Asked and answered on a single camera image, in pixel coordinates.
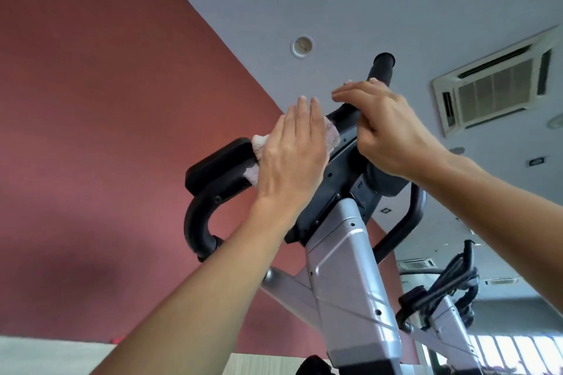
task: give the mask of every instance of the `ceiling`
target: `ceiling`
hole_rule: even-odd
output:
[[[407,97],[446,147],[463,146],[466,155],[490,173],[563,204],[563,129],[545,127],[563,111],[561,50],[553,52],[547,95],[539,109],[456,137],[443,136],[430,88],[435,77],[561,23],[561,0],[189,1],[283,110],[302,94],[318,96],[326,112],[334,110],[332,89],[347,79],[365,78],[377,53],[393,53],[397,63],[391,88]],[[303,60],[289,50],[301,34],[315,42]],[[525,167],[525,160],[544,155],[549,156],[546,164]],[[382,201],[374,218],[389,230],[407,206],[406,190]],[[383,207],[392,212],[380,213]],[[467,238],[483,243],[429,199],[422,222],[396,250],[396,257],[433,258],[445,266]],[[476,263],[482,278],[515,275],[486,244],[476,248]],[[536,295],[520,282],[482,287],[480,299]]]

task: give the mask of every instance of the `ceiling vent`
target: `ceiling vent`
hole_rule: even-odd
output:
[[[485,285],[515,284],[518,283],[517,277],[493,277],[485,279]]]
[[[403,270],[419,270],[423,268],[436,268],[436,264],[430,258],[417,258],[414,260],[398,261],[398,266]]]
[[[545,95],[552,28],[432,81],[446,137],[534,108]]]

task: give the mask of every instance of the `exercise machine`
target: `exercise machine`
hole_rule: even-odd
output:
[[[377,55],[368,79],[389,85],[394,65],[391,54]],[[406,215],[372,249],[365,223],[382,196],[397,196],[409,182],[380,171],[359,153],[359,116],[349,104],[327,116],[341,142],[330,155],[319,189],[285,236],[286,243],[304,246],[306,266],[296,276],[271,267],[261,289],[320,331],[341,375],[401,374],[399,329],[445,356],[452,371],[482,374],[466,330],[473,320],[471,302],[478,285],[471,241],[428,291],[416,287],[400,297],[396,315],[391,308],[377,265],[418,225],[426,192],[411,184]],[[243,173],[255,163],[250,139],[239,138],[187,170],[185,186],[194,198],[184,235],[201,262],[222,243],[210,234],[209,218],[222,203],[250,187]],[[467,292],[454,303],[458,289]],[[415,313],[421,327],[409,321]]]

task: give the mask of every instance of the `forearm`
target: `forearm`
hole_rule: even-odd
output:
[[[94,374],[221,374],[294,211],[257,201],[249,218]]]
[[[426,165],[415,182],[460,217],[545,299],[563,310],[563,207],[450,155]]]

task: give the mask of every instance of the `cloth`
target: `cloth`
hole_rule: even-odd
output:
[[[324,126],[327,128],[327,152],[328,154],[334,151],[334,148],[340,144],[340,134],[336,127],[329,121],[326,117],[324,118]],[[262,137],[261,135],[255,135],[252,137],[252,149],[254,150],[254,154],[258,159],[258,163],[262,158],[262,152],[264,151],[264,146],[266,145],[266,141],[268,141],[268,137],[270,135],[266,135]],[[260,165],[256,163],[254,166],[247,168],[244,171],[244,177],[254,186],[258,184],[258,173],[260,171]]]

